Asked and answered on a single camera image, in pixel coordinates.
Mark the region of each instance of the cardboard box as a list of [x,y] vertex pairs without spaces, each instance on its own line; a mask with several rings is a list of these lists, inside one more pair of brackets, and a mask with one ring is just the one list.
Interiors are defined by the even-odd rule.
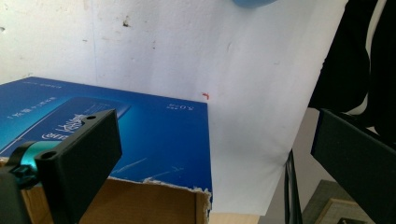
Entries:
[[[62,141],[81,117],[117,109],[123,154],[80,223],[208,223],[207,104],[39,77],[1,85],[0,100],[3,158],[26,141]],[[34,223],[51,223],[43,189],[22,194]]]

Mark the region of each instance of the white paper sheet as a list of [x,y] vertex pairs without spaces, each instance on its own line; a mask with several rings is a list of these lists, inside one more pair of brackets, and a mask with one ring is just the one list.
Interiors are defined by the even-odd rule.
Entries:
[[264,215],[346,0],[0,0],[0,83],[209,104],[213,210]]

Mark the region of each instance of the wall stain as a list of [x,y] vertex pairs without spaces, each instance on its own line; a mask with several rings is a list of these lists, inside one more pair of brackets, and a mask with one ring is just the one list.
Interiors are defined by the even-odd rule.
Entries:
[[129,17],[126,16],[125,20],[122,22],[122,26],[131,27],[131,26],[129,25],[129,23],[128,23],[128,20],[129,20]]

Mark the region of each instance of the torn cardboard edge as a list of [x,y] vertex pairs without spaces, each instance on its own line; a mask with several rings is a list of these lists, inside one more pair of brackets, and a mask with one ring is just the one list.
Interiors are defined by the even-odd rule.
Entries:
[[209,189],[202,189],[198,187],[194,187],[193,189],[189,189],[187,187],[181,187],[178,185],[166,183],[160,180],[155,180],[151,177],[146,178],[143,180],[143,182],[136,182],[136,181],[131,181],[131,180],[125,180],[125,179],[120,179],[116,178],[113,176],[110,176],[108,179],[111,180],[117,180],[121,182],[126,182],[126,183],[134,183],[137,185],[154,185],[154,186],[162,186],[166,188],[171,188],[171,189],[178,189],[178,190],[185,190],[188,192],[191,192],[196,195],[195,197],[195,203],[196,203],[196,223],[205,223],[207,224],[209,222],[209,212],[212,209],[212,193],[209,191]]
[[[0,160],[0,167],[5,161]],[[22,195],[33,224],[53,223],[41,187],[23,190]],[[211,197],[208,189],[109,177],[79,223],[207,224]]]

